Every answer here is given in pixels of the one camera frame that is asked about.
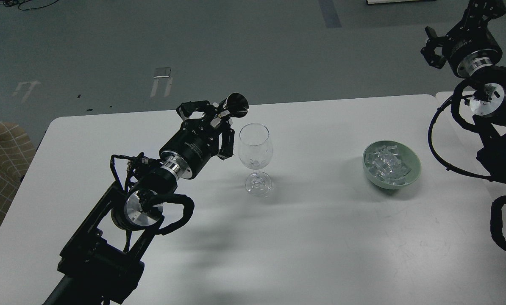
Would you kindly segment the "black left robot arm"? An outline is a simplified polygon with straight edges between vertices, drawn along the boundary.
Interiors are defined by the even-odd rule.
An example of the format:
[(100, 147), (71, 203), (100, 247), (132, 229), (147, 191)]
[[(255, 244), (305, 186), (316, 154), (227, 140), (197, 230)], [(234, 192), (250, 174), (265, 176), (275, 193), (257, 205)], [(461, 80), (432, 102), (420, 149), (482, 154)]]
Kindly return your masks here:
[(138, 286), (145, 269), (141, 259), (154, 237), (178, 230), (193, 215), (193, 199), (175, 192), (179, 179), (195, 178), (214, 156), (231, 158), (231, 119), (245, 116), (248, 108), (239, 93), (220, 103), (183, 103), (177, 107), (180, 128), (158, 158), (111, 155), (114, 182), (63, 247), (63, 278), (44, 303), (121, 305)]

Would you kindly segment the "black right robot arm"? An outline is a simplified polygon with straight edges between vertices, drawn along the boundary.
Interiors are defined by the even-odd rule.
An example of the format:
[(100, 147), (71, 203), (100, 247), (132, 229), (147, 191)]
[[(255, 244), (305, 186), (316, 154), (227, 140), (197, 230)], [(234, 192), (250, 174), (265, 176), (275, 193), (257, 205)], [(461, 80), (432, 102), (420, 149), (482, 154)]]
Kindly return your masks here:
[[(427, 41), (421, 54), (431, 67), (441, 69), (449, 64), (455, 77), (462, 80), (429, 124), (431, 153), (448, 171), (506, 185), (506, 67), (498, 65), (503, 51), (487, 26), (505, 13), (502, 0), (470, 0), (462, 19), (444, 36), (438, 36), (431, 27), (424, 29)], [(437, 154), (433, 128), (447, 108), (462, 129), (480, 137), (483, 147), (476, 159), (489, 175), (458, 168)]]

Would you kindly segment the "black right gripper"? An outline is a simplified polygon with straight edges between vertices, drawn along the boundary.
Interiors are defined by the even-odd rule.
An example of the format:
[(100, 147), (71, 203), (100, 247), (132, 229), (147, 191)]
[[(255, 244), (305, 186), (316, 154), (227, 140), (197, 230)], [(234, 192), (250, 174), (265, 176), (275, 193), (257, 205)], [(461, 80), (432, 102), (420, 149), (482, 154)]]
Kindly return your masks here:
[(445, 36), (438, 36), (430, 26), (424, 28), (424, 60), (437, 69), (448, 64), (458, 78), (470, 78), (478, 70), (497, 64), (503, 51), (487, 25), (505, 14), (502, 0), (470, 0), (462, 19)]

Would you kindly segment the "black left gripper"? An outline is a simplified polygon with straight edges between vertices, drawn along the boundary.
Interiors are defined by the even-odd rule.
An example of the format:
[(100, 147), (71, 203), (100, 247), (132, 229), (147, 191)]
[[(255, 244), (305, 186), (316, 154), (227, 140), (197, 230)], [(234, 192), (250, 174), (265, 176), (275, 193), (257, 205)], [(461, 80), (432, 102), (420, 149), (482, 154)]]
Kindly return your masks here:
[[(204, 114), (191, 119), (195, 112)], [(173, 158), (182, 168), (180, 178), (195, 178), (213, 156), (221, 160), (234, 154), (234, 129), (229, 116), (217, 116), (217, 108), (207, 100), (185, 102), (177, 107), (182, 119), (179, 130), (159, 151), (160, 159)]]

